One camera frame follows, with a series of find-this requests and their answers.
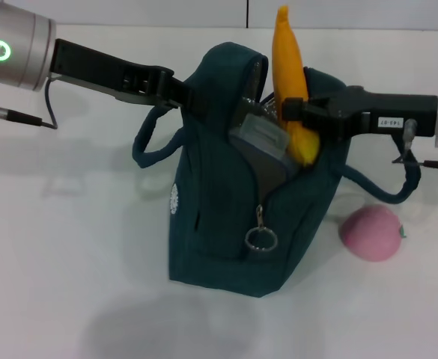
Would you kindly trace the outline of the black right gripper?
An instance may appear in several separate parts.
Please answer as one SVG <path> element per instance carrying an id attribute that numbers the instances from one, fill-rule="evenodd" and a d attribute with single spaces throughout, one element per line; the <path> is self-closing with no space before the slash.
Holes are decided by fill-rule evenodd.
<path id="1" fill-rule="evenodd" d="M 288 97 L 282 103 L 286 122 L 300 122 L 330 141 L 361 134 L 401 135 L 407 120 L 416 122 L 417 136 L 432 137 L 437 112 L 437 96 L 372 93 L 360 86 L 308 100 Z"/>

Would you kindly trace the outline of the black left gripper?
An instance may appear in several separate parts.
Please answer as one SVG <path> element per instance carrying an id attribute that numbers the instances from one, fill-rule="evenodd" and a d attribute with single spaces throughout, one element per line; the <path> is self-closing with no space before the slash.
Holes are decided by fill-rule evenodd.
<path id="1" fill-rule="evenodd" d="M 55 41 L 50 72 L 121 102 L 179 107 L 197 117 L 208 111 L 195 73 L 181 81 L 170 69 L 136 64 L 62 39 Z"/>

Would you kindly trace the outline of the clear plastic lunch box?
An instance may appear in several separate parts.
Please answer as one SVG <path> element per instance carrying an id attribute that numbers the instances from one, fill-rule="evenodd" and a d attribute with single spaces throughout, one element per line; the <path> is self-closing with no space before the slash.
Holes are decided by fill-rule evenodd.
<path id="1" fill-rule="evenodd" d="M 252 167 L 262 197 L 290 180 L 301 168 L 288 153 L 290 136 L 278 125 L 276 113 L 253 99 L 240 98 L 228 137 Z"/>

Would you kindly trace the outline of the yellow banana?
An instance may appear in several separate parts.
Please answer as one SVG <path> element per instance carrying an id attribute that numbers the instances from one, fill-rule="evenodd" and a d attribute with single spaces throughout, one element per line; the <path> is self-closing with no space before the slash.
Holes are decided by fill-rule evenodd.
<path id="1" fill-rule="evenodd" d="M 290 137 L 289 155 L 300 165 L 308 167 L 317 159 L 320 137 L 317 132 L 305 128 L 301 121 L 286 121 L 282 111 L 282 104 L 287 98 L 308 99 L 302 56 L 288 14 L 287 5 L 282 5 L 276 14 L 272 42 L 274 100 L 278 122 Z"/>

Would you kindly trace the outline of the dark teal insulated bag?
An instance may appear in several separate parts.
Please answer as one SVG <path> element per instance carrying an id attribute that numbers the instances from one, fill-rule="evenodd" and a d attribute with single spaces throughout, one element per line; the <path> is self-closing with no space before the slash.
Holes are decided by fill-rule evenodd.
<path id="1" fill-rule="evenodd" d="M 421 171 L 408 155 L 405 181 L 390 194 L 347 165 L 348 141 L 325 143 L 317 161 L 260 196 L 252 167 L 228 140 L 239 98 L 267 57 L 226 42 L 203 57 L 196 74 L 209 107 L 203 117 L 184 111 L 183 126 L 162 149 L 146 150 L 157 120 L 156 106 L 134 143 L 141 168 L 181 152 L 171 190 L 168 273 L 172 280 L 256 298 L 279 290 L 311 244 L 342 178 L 384 203 L 404 202 L 417 188 Z"/>

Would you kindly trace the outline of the pink peach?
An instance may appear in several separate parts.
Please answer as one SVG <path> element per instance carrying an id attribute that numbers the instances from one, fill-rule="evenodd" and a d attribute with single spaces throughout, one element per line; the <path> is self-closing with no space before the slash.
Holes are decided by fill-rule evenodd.
<path id="1" fill-rule="evenodd" d="M 340 226 L 339 236 L 349 252 L 368 262 L 394 256 L 406 237 L 399 217 L 387 206 L 375 204 L 353 212 Z"/>

